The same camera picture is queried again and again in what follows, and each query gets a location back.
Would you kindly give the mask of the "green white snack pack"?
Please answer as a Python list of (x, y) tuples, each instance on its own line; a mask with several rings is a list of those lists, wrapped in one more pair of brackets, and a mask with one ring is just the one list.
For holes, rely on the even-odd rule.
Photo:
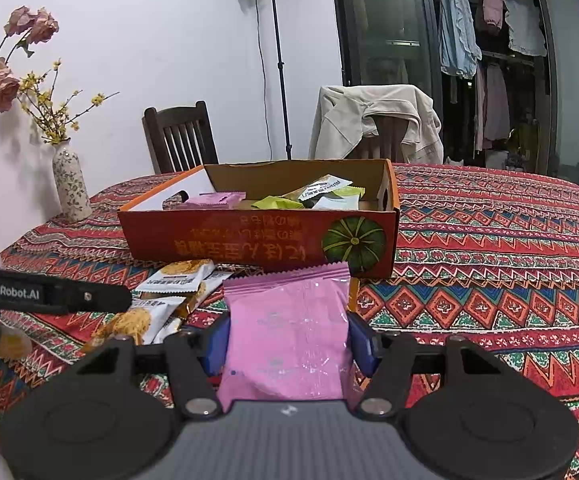
[(314, 210), (358, 210), (365, 188), (348, 185), (321, 195), (314, 203)]

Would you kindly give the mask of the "long green snack pack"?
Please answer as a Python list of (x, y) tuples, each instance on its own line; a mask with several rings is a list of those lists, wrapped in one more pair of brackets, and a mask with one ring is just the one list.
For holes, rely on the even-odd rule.
[(258, 210), (295, 210), (303, 209), (302, 203), (298, 200), (290, 200), (283, 196), (267, 196), (262, 200), (256, 200), (252, 207)]

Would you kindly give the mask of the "oat crisp packet white gold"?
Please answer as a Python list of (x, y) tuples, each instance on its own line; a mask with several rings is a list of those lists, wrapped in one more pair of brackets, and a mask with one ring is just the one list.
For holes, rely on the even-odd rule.
[(283, 197), (299, 203), (308, 203), (321, 195), (333, 193), (341, 188), (346, 188), (348, 185), (352, 185), (350, 180), (326, 174), (298, 190), (285, 193)]

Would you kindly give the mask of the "floral ceramic vase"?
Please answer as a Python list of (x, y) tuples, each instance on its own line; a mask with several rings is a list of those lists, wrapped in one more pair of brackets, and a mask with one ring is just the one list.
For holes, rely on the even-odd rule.
[(70, 222), (87, 219), (92, 214), (90, 198), (80, 160), (68, 141), (55, 147), (52, 171), (62, 215)]

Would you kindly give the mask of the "orange cardboard pumpkin box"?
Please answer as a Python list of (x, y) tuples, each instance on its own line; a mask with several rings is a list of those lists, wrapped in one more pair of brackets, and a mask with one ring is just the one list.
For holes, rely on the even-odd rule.
[[(325, 176), (365, 193), (358, 210), (258, 210)], [(211, 192), (246, 193), (234, 209), (182, 210), (175, 204)], [(280, 160), (203, 165), (171, 174), (118, 211), (131, 255), (175, 262), (207, 258), (286, 271), (345, 261), (358, 278), (389, 278), (397, 245), (400, 200), (388, 159)]]

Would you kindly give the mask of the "patterned red tablecloth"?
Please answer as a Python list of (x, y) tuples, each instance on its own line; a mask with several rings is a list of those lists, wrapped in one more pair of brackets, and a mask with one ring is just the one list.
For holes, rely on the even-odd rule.
[[(463, 334), (558, 396), (579, 425), (579, 186), (517, 172), (393, 165), (400, 222), (393, 273), (368, 281), (359, 313), (384, 333), (442, 344)], [(54, 217), (2, 250), (18, 272), (134, 288), (163, 266), (132, 259), (117, 210), (175, 177), (117, 183), (92, 197), (79, 223)], [(109, 315), (3, 313), (32, 340), (21, 361), (0, 360), (0, 422), (30, 390), (82, 356)], [(566, 479), (579, 479), (579, 448)]]

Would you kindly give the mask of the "yellow blossom branches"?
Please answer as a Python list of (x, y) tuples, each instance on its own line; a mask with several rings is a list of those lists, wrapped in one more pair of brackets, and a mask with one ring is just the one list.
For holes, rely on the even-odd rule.
[(70, 104), (81, 95), (82, 90), (76, 89), (63, 99), (55, 99), (61, 67), (62, 60), (59, 58), (42, 74), (31, 70), (20, 81), (17, 93), (17, 101), (30, 118), (32, 128), (43, 143), (52, 146), (69, 141), (69, 133), (80, 129), (79, 121), (82, 116), (119, 95), (119, 92), (96, 93), (91, 96), (89, 104), (83, 110), (73, 113), (69, 108)]

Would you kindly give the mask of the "pink artificial roses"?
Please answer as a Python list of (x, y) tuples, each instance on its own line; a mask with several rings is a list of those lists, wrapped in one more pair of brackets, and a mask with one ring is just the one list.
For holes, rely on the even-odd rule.
[(59, 31), (58, 20), (46, 8), (19, 6), (10, 13), (0, 41), (0, 114), (11, 109), (22, 85), (10, 67), (14, 52), (22, 50), (31, 58), (35, 53), (32, 46), (46, 44)]

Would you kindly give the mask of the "chair under beige jacket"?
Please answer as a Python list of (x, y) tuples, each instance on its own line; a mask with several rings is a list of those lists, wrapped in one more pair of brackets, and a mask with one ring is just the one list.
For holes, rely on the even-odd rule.
[(348, 159), (389, 159), (405, 162), (401, 142), (409, 123), (405, 119), (373, 116), (376, 136), (363, 136), (361, 142), (350, 152)]

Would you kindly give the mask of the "dark wooden chair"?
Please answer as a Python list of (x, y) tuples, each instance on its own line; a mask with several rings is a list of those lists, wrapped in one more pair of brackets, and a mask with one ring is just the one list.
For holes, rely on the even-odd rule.
[(218, 154), (207, 105), (148, 107), (142, 118), (148, 148), (157, 174), (186, 171), (216, 164)]

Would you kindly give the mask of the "beige jacket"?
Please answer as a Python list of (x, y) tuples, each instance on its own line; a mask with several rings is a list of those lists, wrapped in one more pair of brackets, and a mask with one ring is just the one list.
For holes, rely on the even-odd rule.
[(433, 99), (413, 84), (324, 86), (315, 109), (309, 157), (440, 165), (440, 133)]

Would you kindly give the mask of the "light blue hanging shirt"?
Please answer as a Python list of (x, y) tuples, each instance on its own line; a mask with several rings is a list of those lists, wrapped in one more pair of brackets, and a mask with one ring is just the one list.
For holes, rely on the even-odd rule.
[(481, 61), (469, 0), (439, 0), (439, 56), (442, 73), (473, 79)]

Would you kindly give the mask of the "white hanging top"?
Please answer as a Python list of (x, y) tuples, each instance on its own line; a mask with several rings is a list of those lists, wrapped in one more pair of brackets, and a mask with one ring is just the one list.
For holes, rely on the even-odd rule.
[(510, 49), (532, 58), (546, 56), (547, 44), (540, 28), (540, 12), (535, 0), (503, 1)]

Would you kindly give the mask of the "pink hanging garment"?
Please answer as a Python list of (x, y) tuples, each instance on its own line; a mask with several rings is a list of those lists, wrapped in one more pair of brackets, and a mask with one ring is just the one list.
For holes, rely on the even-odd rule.
[(503, 0), (481, 0), (483, 27), (491, 34), (498, 35), (502, 29), (503, 10)]

